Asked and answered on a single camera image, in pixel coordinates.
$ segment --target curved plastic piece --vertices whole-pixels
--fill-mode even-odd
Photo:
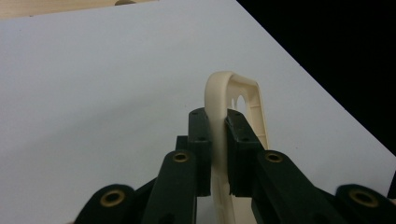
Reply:
[[[229,194],[227,176],[227,137],[224,120],[227,109],[239,96],[245,100],[246,118],[265,149],[269,148],[260,88],[256,81],[233,72],[217,72],[205,87],[205,112],[213,136],[212,189],[220,224],[256,223],[250,198],[235,198]]]

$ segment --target dark background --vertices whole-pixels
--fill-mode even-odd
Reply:
[[[391,1],[238,2],[396,155],[396,10]]]

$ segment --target cream plastic part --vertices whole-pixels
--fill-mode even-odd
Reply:
[[[224,120],[227,109],[233,108],[242,96],[246,118],[264,148],[269,148],[260,88],[256,81],[233,72],[217,72],[209,77],[205,87],[205,112],[213,136],[212,191],[218,223],[251,224],[256,219],[251,211],[250,198],[236,198],[229,194],[227,176],[227,138]]]

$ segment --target white table surface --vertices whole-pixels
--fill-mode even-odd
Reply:
[[[162,0],[0,21],[0,223],[66,223],[150,181],[221,70],[258,81],[272,149],[316,186],[388,192],[393,155],[236,1]]]

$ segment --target beige plastic loop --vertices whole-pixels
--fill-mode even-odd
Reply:
[[[246,104],[246,117],[264,148],[269,148],[260,88],[256,81],[233,72],[217,72],[210,76],[205,87],[205,112],[213,136],[212,189],[220,224],[256,223],[249,198],[230,196],[227,176],[227,139],[224,120],[227,109],[242,96]]]

